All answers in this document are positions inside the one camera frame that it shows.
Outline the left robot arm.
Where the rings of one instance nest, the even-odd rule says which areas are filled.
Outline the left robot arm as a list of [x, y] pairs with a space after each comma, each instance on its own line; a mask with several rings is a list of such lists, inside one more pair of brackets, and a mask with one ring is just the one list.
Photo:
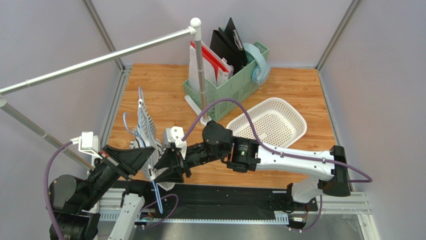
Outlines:
[[135, 176], [154, 151], [153, 146], [118, 149], [105, 145], [87, 179], [69, 174], [54, 179], [44, 190], [52, 221], [50, 239], [93, 240], [101, 215], [90, 210], [120, 177], [130, 180]]

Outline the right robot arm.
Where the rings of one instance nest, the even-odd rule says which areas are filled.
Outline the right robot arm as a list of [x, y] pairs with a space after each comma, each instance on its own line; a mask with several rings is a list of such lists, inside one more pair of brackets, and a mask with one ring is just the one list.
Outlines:
[[284, 171], [307, 175], [307, 179], [287, 185], [285, 200], [289, 204], [307, 204], [322, 194], [348, 197], [351, 194], [348, 180], [345, 149], [335, 145], [329, 151], [314, 152], [291, 149], [284, 154], [282, 148], [254, 139], [234, 136], [232, 130], [211, 120], [202, 130], [202, 142], [187, 145], [183, 129], [167, 129], [171, 142], [154, 165], [162, 170], [155, 177], [157, 183], [183, 183], [183, 176], [191, 176], [191, 168], [221, 161], [234, 172]]

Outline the blue wire hanger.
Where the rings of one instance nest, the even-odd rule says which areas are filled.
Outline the blue wire hanger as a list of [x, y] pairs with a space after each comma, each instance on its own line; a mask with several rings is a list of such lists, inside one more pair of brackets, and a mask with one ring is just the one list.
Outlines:
[[160, 190], [158, 184], [155, 183], [154, 180], [154, 164], [155, 161], [158, 160], [160, 155], [160, 148], [156, 142], [157, 129], [154, 125], [154, 122], [152, 121], [151, 116], [147, 111], [144, 92], [141, 87], [138, 87], [137, 125], [132, 130], [130, 130], [128, 127], [126, 119], [127, 115], [127, 112], [124, 112], [122, 115], [123, 124], [126, 131], [134, 136], [134, 140], [130, 141], [129, 147], [131, 149], [154, 147], [154, 152], [144, 163], [143, 167], [141, 168], [141, 171], [144, 174], [145, 178], [149, 182], [151, 182], [154, 188], [154, 194], [157, 201], [158, 210], [162, 214], [164, 210], [161, 202]]

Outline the black white striped tank top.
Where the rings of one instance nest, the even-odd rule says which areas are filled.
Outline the black white striped tank top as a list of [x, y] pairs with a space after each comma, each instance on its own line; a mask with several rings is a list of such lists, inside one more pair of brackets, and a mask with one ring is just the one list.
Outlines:
[[143, 147], [154, 147], [154, 152], [145, 162], [141, 171], [145, 178], [150, 181], [150, 170], [155, 176], [158, 175], [157, 170], [154, 169], [154, 165], [159, 161], [160, 157], [165, 151], [163, 143], [157, 138], [156, 125], [148, 113], [145, 101], [143, 99], [138, 100], [138, 124], [133, 129], [134, 140], [129, 144], [130, 149], [143, 148]]

